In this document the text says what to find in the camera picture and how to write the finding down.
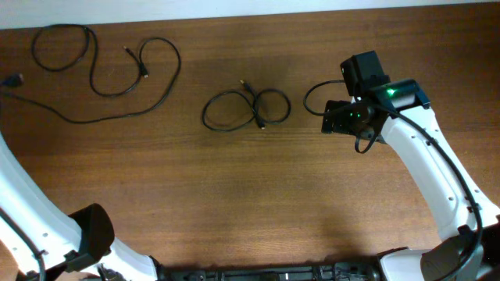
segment black cable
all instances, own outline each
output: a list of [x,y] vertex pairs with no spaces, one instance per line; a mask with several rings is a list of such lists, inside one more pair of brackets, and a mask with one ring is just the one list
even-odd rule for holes
[[[56,114],[58,117],[60,117],[61,119],[63,119],[64,121],[68,122],[68,123],[72,123],[72,124],[90,124],[90,123],[97,123],[97,122],[101,122],[101,121],[105,121],[105,120],[111,120],[111,119],[121,119],[121,118],[127,118],[127,117],[134,117],[134,116],[140,116],[140,115],[143,115],[143,114],[146,114],[146,113],[149,113],[155,109],[157,109],[165,100],[166,98],[169,96],[170,92],[172,91],[172,88],[173,88],[173,84],[175,83],[175,81],[177,80],[178,76],[179,76],[179,73],[180,73],[180,68],[181,68],[181,65],[182,65],[182,61],[180,59],[180,53],[179,53],[179,50],[177,50],[176,46],[170,42],[169,40],[163,38],[163,37],[152,37],[152,38],[149,38],[148,40],[146,40],[140,50],[139,50],[139,59],[138,59],[138,63],[139,63],[139,68],[140,68],[140,75],[143,75],[143,76],[148,76],[148,71],[145,67],[145,64],[143,63],[143,59],[142,59],[142,53],[144,51],[144,48],[145,46],[150,43],[151,41],[163,41],[165,43],[167,43],[170,47],[172,47],[172,49],[175,51],[175,54],[176,54],[176,57],[177,57],[177,68],[176,68],[176,71],[175,73],[172,75],[172,78],[170,78],[170,82],[168,83],[166,89],[165,89],[165,92],[163,93],[163,95],[160,97],[160,99],[155,103],[153,104],[152,106],[144,109],[144,110],[141,110],[141,111],[138,111],[138,112],[130,112],[130,113],[125,113],[125,114],[120,114],[120,115],[115,115],[115,116],[106,116],[106,117],[102,117],[102,118],[98,118],[98,119],[90,119],[90,120],[74,120],[74,119],[71,119],[71,118],[68,118],[66,116],[64,116],[61,112],[59,112],[58,110],[56,110],[55,108],[53,108],[52,106],[50,105],[45,105],[41,102],[38,102],[38,101],[35,101],[35,100],[31,100],[29,98],[24,98],[24,97],[21,97],[17,94],[12,94],[12,93],[6,93],[6,92],[0,92],[0,95],[1,96],[4,96],[4,97],[7,97],[7,98],[13,98],[13,99],[16,99],[18,101],[23,101],[23,102],[26,102],[28,104],[31,104],[31,105],[36,105],[38,107],[41,107],[41,108],[44,108],[46,110],[49,110],[50,112]],[[135,55],[133,55],[133,53],[130,51],[129,54],[135,58]],[[69,65],[67,66],[64,66],[63,68],[60,68],[60,69],[53,69],[53,70],[49,70],[49,71],[62,71],[64,69],[68,69],[69,67],[73,66],[74,64],[76,64],[77,62],[79,62],[81,60],[81,58],[83,58],[83,56],[79,57],[78,59],[76,59],[75,61],[71,62]],[[92,63],[92,67],[91,67],[91,82],[92,82],[92,69],[93,67],[95,66],[95,60],[97,58],[97,55],[95,56],[95,59],[93,60],[93,63]],[[120,92],[120,93],[116,93],[116,94],[102,94],[102,93],[98,93],[99,95],[101,96],[106,96],[106,97],[109,97],[109,96],[117,96],[117,95],[122,95],[122,94],[125,94],[126,91],[124,92]]]
[[[37,47],[38,38],[46,30],[62,29],[62,28],[80,28],[80,29],[82,29],[82,31],[84,32],[84,35],[85,35],[85,45],[84,45],[84,48],[83,48],[82,52],[78,55],[77,58],[75,58],[72,62],[68,63],[65,66],[61,66],[61,67],[57,67],[57,68],[46,66],[43,63],[41,63],[40,59],[37,56],[37,48],[36,47]],[[125,46],[123,46],[123,48],[132,57],[132,59],[134,59],[135,63],[137,64],[137,70],[138,70],[138,72],[137,72],[137,78],[135,79],[135,81],[127,89],[125,89],[124,91],[121,91],[121,92],[117,92],[117,93],[105,94],[105,93],[102,93],[102,92],[98,91],[95,88],[95,85],[94,85],[94,71],[95,71],[95,65],[96,65],[96,62],[97,62],[98,51],[99,51],[98,40],[97,40],[97,36],[95,35],[95,32],[91,28],[86,27],[84,25],[80,25],[80,24],[54,24],[54,25],[50,25],[50,26],[47,26],[47,27],[42,27],[34,35],[34,38],[33,38],[32,42],[31,42],[31,55],[33,56],[33,60],[42,69],[45,69],[45,70],[51,71],[51,72],[61,72],[61,71],[64,71],[64,70],[69,69],[70,67],[76,65],[80,60],[82,60],[84,58],[85,54],[87,54],[88,47],[89,47],[90,42],[91,42],[91,37],[92,37],[92,40],[94,42],[94,57],[92,59],[91,69],[90,69],[90,73],[89,73],[89,83],[91,85],[92,90],[97,95],[100,95],[101,97],[106,97],[106,98],[118,97],[120,95],[124,95],[124,94],[132,91],[139,84],[139,81],[141,81],[141,69],[142,69],[142,67],[144,67],[144,64],[142,62],[139,62],[138,58],[134,55],[134,53],[129,48],[127,48]]]
[[[290,99],[288,99],[287,95],[283,91],[278,90],[278,89],[269,88],[269,89],[262,90],[259,93],[256,93],[255,90],[252,88],[252,86],[250,86],[250,84],[248,84],[247,82],[244,82],[243,80],[241,80],[240,82],[241,82],[241,84],[243,84],[243,87],[245,88],[245,90],[249,94],[252,95],[253,102],[250,102],[250,100],[243,93],[241,93],[240,91],[236,91],[236,90],[225,91],[225,92],[223,92],[221,94],[218,94],[215,97],[213,97],[212,99],[210,99],[205,104],[205,106],[203,107],[203,110],[202,110],[202,122],[203,122],[203,125],[205,125],[210,130],[216,131],[216,132],[232,132],[232,131],[241,129],[242,127],[248,125],[251,121],[255,120],[257,122],[257,126],[259,128],[265,129],[266,128],[266,123],[271,124],[271,125],[277,125],[277,124],[282,123],[284,120],[286,120],[288,118],[288,116],[290,116],[290,113],[291,113],[291,102],[290,102]],[[259,99],[263,96],[263,94],[266,94],[266,93],[277,93],[277,94],[279,94],[286,101],[286,103],[287,103],[287,112],[280,119],[269,120],[269,119],[263,118],[259,114]],[[221,97],[229,95],[229,94],[236,94],[236,95],[242,97],[245,100],[245,102],[248,104],[248,106],[250,107],[250,109],[252,110],[252,117],[248,121],[246,121],[245,123],[243,123],[243,124],[241,124],[239,126],[236,126],[234,128],[230,128],[230,129],[220,129],[220,128],[215,128],[213,126],[210,126],[207,123],[207,121],[206,121],[207,109],[209,108],[209,106],[213,102],[215,102],[218,99],[220,99]]]
[[[333,115],[341,113],[341,112],[343,112],[345,110],[354,108],[356,106],[365,105],[365,106],[368,106],[368,107],[372,107],[372,108],[378,109],[378,110],[380,110],[382,112],[386,112],[390,116],[398,117],[398,118],[402,119],[403,121],[407,122],[410,126],[412,126],[419,133],[421,133],[429,141],[429,144],[432,144],[434,146],[434,148],[436,148],[436,150],[439,153],[439,155],[445,160],[445,162],[448,164],[448,166],[450,167],[450,169],[452,169],[452,171],[454,172],[457,180],[460,182],[460,185],[461,185],[461,187],[463,189],[463,192],[466,194],[466,198],[470,202],[470,207],[471,207],[471,209],[473,211],[474,218],[476,219],[477,231],[476,231],[476,233],[474,235],[474,240],[462,252],[462,258],[461,258],[460,263],[453,270],[451,270],[449,273],[447,273],[445,276],[442,276],[441,278],[436,279],[435,281],[449,280],[449,279],[452,279],[452,278],[456,277],[457,274],[459,274],[463,270],[463,268],[466,267],[466,265],[468,264],[468,262],[472,258],[474,251],[480,245],[480,242],[481,242],[482,237],[483,237],[483,220],[482,220],[482,218],[480,216],[479,204],[476,203],[476,200],[474,199],[474,196],[473,196],[472,192],[470,191],[470,188],[467,185],[467,182],[463,178],[462,173],[457,168],[457,166],[452,161],[452,159],[446,154],[446,152],[443,150],[443,148],[439,145],[439,143],[426,130],[424,130],[417,123],[413,122],[410,118],[404,116],[403,114],[401,114],[399,112],[391,111],[390,109],[385,108],[382,105],[377,105],[377,104],[373,104],[373,103],[366,103],[366,102],[363,102],[363,101],[359,101],[359,102],[356,102],[356,103],[350,104],[350,105],[345,105],[345,106],[343,106],[341,108],[337,108],[337,109],[331,110],[329,112],[314,112],[312,109],[310,109],[307,106],[307,97],[316,88],[321,87],[321,86],[326,85],[326,84],[342,83],[342,82],[344,82],[344,81],[343,80],[331,80],[331,81],[322,82],[322,83],[317,84],[316,86],[312,87],[305,94],[305,97],[304,97],[304,101],[303,102],[304,102],[305,109],[307,109],[307,111],[311,112],[315,116],[333,116]],[[374,138],[375,138],[375,136],[373,136],[372,140],[370,141],[370,144],[373,144],[372,141],[373,141]]]
[[0,217],[5,221],[5,223],[17,234],[19,238],[28,246],[30,251],[33,253],[34,258],[38,263],[38,281],[45,281],[46,272],[45,272],[45,263],[42,255],[45,251],[38,251],[37,246],[31,241],[31,239],[24,233],[24,231],[19,228],[19,226],[12,221],[12,219],[5,213],[3,209],[0,208]]

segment wood surface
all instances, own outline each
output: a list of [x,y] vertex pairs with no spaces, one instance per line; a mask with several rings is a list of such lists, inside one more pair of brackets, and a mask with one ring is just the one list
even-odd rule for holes
[[[499,14],[491,3],[92,26],[103,91],[137,75],[122,45],[135,50],[151,36],[177,45],[182,70],[165,104],[145,116],[78,126],[2,98],[2,134],[61,210],[101,204],[122,241],[164,265],[290,265],[430,248],[439,243],[434,221],[398,156],[381,144],[359,155],[352,137],[322,134],[321,118],[302,98],[312,85],[341,78],[340,62],[376,50],[392,80],[420,83],[455,153],[498,205]],[[0,74],[23,73],[17,94],[73,118],[149,106],[176,65],[171,50],[154,43],[145,51],[150,77],[125,97],[100,98],[88,85],[92,51],[66,72],[49,73],[30,57],[35,32],[0,31]],[[53,66],[83,46],[80,31],[49,35],[40,56]],[[290,118],[265,130],[254,123],[233,133],[207,130],[203,105],[239,88],[240,79],[285,91]],[[345,86],[321,89],[311,105],[321,110],[328,99],[348,99]],[[274,114],[283,110],[277,99],[266,104]],[[230,98],[211,114],[234,121],[247,111]],[[0,279],[15,274],[0,247]]]

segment cable connector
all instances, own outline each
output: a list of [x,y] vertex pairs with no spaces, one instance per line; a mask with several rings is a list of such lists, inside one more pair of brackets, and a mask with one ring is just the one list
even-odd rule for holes
[[144,78],[148,78],[149,77],[149,72],[148,70],[146,69],[146,66],[144,63],[140,63],[139,64],[139,68],[141,69],[141,75],[144,77]]
[[22,86],[23,84],[24,84],[24,78],[23,74],[21,73],[16,73],[11,76],[8,76],[1,83],[2,86],[7,86],[7,87],[19,87]]

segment wooden table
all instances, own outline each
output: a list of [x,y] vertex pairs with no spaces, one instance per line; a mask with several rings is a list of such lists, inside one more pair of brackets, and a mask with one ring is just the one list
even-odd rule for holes
[[[165,104],[142,117],[78,126],[3,98],[2,134],[61,210],[101,204],[121,240],[168,266],[289,265],[429,248],[439,243],[434,221],[398,156],[381,144],[359,155],[352,137],[322,134],[302,98],[312,85],[341,78],[340,62],[375,49],[392,80],[420,83],[455,153],[500,204],[499,14],[495,3],[97,25],[95,83],[103,91],[137,75],[122,45],[135,50],[162,36],[178,46],[182,71]],[[153,43],[145,53],[150,77],[125,97],[100,98],[88,85],[92,52],[66,72],[46,72],[30,57],[35,32],[0,31],[0,73],[22,72],[17,94],[73,118],[150,105],[176,65]],[[47,37],[44,62],[68,62],[82,38]],[[207,130],[203,105],[242,78],[285,91],[290,118],[266,130],[254,123]],[[311,104],[321,110],[328,99],[348,99],[345,86],[325,87]],[[237,99],[217,106],[248,111]],[[15,274],[0,247],[1,279]]]

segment white wall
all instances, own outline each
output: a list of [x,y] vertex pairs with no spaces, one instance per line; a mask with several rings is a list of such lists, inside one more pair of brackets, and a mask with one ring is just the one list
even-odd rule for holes
[[500,0],[0,0],[0,29]]

